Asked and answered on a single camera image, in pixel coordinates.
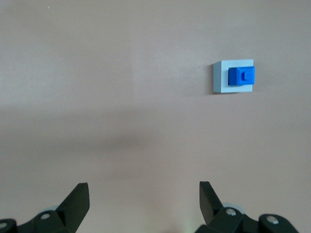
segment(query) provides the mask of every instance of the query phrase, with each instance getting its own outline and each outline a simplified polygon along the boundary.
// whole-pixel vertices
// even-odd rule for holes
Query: light blue block
[[[226,60],[213,65],[213,90],[217,93],[251,92],[253,85],[229,86],[228,73],[232,67],[252,67],[254,60]]]

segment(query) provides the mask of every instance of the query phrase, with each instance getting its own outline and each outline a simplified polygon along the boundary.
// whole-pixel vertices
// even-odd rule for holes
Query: beige wall
[[[311,1],[0,1],[0,218],[88,182],[83,232],[193,233],[199,181],[311,229]],[[254,59],[253,93],[212,64]]]

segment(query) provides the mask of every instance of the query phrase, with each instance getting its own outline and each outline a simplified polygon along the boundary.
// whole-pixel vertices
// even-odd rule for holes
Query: screw
[[[270,222],[270,223],[272,223],[272,224],[275,224],[275,225],[278,224],[277,218],[276,218],[276,217],[273,217],[273,216],[271,216],[271,215],[267,217],[267,220],[268,220],[268,222]]]
[[[6,222],[0,223],[0,229],[6,228],[7,225]]]
[[[237,213],[235,212],[234,209],[227,209],[225,212],[226,212],[228,215],[230,215],[230,216],[235,216],[235,215],[237,215]]]
[[[50,214],[44,214],[44,215],[42,215],[41,216],[41,220],[45,220],[45,219],[47,219],[47,218],[49,218],[51,215]]]

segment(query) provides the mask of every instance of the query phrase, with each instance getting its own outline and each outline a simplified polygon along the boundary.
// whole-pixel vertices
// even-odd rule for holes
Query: blue block
[[[251,92],[252,84],[229,85],[229,69],[234,67],[253,67],[254,60],[225,60],[213,65],[213,90],[217,93]]]
[[[229,85],[248,85],[255,83],[255,67],[229,68]]]

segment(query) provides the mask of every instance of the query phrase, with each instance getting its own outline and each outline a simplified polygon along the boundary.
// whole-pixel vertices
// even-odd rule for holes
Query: black plastic part
[[[238,233],[242,228],[243,215],[236,209],[233,209],[236,212],[236,215],[231,216],[226,213],[227,209],[233,208],[223,208],[221,209],[211,223],[207,226],[210,231],[216,230],[221,233]]]
[[[298,233],[295,227],[285,218],[278,215],[262,215],[255,221],[247,215],[229,215],[209,182],[200,182],[200,208],[206,225],[200,226],[195,233]],[[277,224],[267,220],[274,216]]]
[[[200,208],[207,225],[223,207],[210,182],[200,182]]]
[[[0,233],[75,233],[88,210],[88,185],[80,183],[55,211],[44,211],[20,226],[14,219],[1,219],[7,226]]]
[[[87,183],[78,184],[75,189],[56,209],[64,226],[76,232],[89,210],[89,194]]]
[[[273,216],[278,220],[278,224],[273,224],[267,220],[268,216]],[[261,215],[259,217],[260,233],[298,233],[295,227],[284,217],[279,215]]]
[[[6,224],[4,228],[0,229],[0,233],[14,233],[17,230],[16,221],[14,219],[1,219],[0,224]]]

